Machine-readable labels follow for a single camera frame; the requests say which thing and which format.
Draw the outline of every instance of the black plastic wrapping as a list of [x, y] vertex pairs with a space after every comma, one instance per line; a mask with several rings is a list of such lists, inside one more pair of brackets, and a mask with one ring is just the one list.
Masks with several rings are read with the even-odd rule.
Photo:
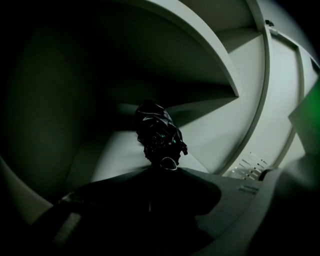
[[151, 100], [146, 100], [135, 112], [134, 124], [138, 141], [144, 145], [145, 157], [152, 165], [169, 157], [179, 164], [180, 153], [188, 154], [181, 131], [168, 112]]

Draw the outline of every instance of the vent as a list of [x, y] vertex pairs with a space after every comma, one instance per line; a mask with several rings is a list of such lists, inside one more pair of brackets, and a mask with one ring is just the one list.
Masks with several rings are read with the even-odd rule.
[[250, 152], [229, 172], [228, 177], [241, 180], [258, 180], [268, 164], [261, 157]]

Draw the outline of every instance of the black plastic bag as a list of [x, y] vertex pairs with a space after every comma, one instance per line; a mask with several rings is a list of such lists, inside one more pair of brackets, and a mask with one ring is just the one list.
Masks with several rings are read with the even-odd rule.
[[138, 107], [134, 115], [138, 141], [144, 145], [145, 157], [158, 166], [168, 157], [179, 164], [180, 153], [188, 154], [181, 131], [175, 126], [168, 112], [151, 100]]

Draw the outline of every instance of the small black object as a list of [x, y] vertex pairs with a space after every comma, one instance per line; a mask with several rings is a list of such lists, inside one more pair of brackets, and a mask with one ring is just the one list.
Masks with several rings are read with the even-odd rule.
[[275, 26], [275, 24], [269, 19], [265, 20], [265, 24], [269, 25], [269, 27], [274, 27]]
[[160, 166], [166, 157], [178, 165], [181, 151], [188, 154], [181, 131], [168, 112], [151, 100], [146, 100], [135, 111], [134, 124], [138, 141], [144, 145], [145, 157], [153, 166]]

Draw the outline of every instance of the crumpled black plastic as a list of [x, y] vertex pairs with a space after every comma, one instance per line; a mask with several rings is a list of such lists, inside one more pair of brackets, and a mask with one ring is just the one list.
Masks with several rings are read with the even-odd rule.
[[138, 141], [144, 145], [145, 157], [152, 165], [169, 157], [179, 164], [180, 153], [188, 154], [181, 131], [175, 126], [168, 112], [151, 100], [138, 107], [134, 115]]

